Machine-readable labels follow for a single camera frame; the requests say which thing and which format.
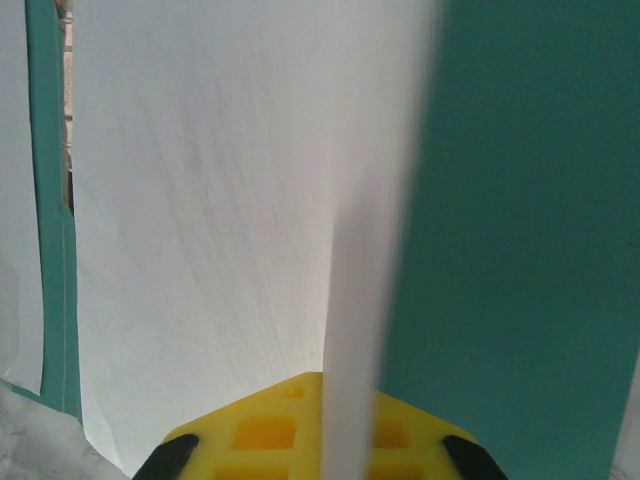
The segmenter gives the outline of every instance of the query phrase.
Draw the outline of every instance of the yellow plastic object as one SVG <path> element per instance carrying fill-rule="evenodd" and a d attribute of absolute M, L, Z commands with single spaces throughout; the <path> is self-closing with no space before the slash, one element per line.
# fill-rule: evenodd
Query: yellow plastic object
<path fill-rule="evenodd" d="M 461 479 L 441 441 L 473 437 L 388 395 L 376 401 L 367 480 Z M 320 480 L 321 403 L 322 374 L 304 373 L 190 422 L 164 442 L 200 439 L 180 480 Z"/>

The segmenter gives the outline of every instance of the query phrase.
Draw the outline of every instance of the black rubber edge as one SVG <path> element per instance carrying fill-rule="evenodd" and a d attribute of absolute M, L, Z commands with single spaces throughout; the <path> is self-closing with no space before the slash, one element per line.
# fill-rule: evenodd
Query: black rubber edge
<path fill-rule="evenodd" d="M 442 440 L 462 480 L 508 480 L 498 464 L 480 445 L 457 435 Z"/>
<path fill-rule="evenodd" d="M 131 480 L 177 480 L 199 441 L 187 434 L 159 445 Z"/>

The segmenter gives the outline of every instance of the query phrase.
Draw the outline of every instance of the white paper sheet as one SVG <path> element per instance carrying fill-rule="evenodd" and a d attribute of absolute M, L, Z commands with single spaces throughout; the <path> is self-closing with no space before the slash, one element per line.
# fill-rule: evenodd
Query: white paper sheet
<path fill-rule="evenodd" d="M 0 15 L 0 378 L 40 393 L 42 279 L 24 0 Z"/>
<path fill-rule="evenodd" d="M 75 6 L 83 420 L 126 473 L 175 426 L 322 369 L 334 228 L 367 196 L 364 290 L 384 293 L 424 5 Z"/>

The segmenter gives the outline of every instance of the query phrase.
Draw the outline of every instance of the square hole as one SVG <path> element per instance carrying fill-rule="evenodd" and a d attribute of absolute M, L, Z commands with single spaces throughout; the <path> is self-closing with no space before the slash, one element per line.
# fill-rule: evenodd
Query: square hole
<path fill-rule="evenodd" d="M 292 385 L 280 394 L 281 397 L 301 398 L 304 396 L 304 385 Z"/>
<path fill-rule="evenodd" d="M 372 465 L 367 480 L 424 480 L 417 465 Z"/>
<path fill-rule="evenodd" d="M 409 435 L 397 418 L 379 418 L 373 432 L 373 448 L 409 448 Z"/>
<path fill-rule="evenodd" d="M 236 450 L 293 448 L 296 421 L 289 417 L 250 417 L 238 425 L 233 440 Z"/>
<path fill-rule="evenodd" d="M 216 472 L 214 480 L 288 480 L 286 468 L 225 467 Z"/>

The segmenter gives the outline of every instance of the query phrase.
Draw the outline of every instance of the teal panel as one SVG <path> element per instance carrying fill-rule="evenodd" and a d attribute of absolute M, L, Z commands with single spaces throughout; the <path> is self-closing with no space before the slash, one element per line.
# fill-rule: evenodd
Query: teal panel
<path fill-rule="evenodd" d="M 640 346 L 640 3 L 450 3 L 381 388 L 604 480 Z"/>
<path fill-rule="evenodd" d="M 40 397 L 80 418 L 73 216 L 64 203 L 62 32 L 52 0 L 26 0 L 29 101 L 44 301 Z"/>

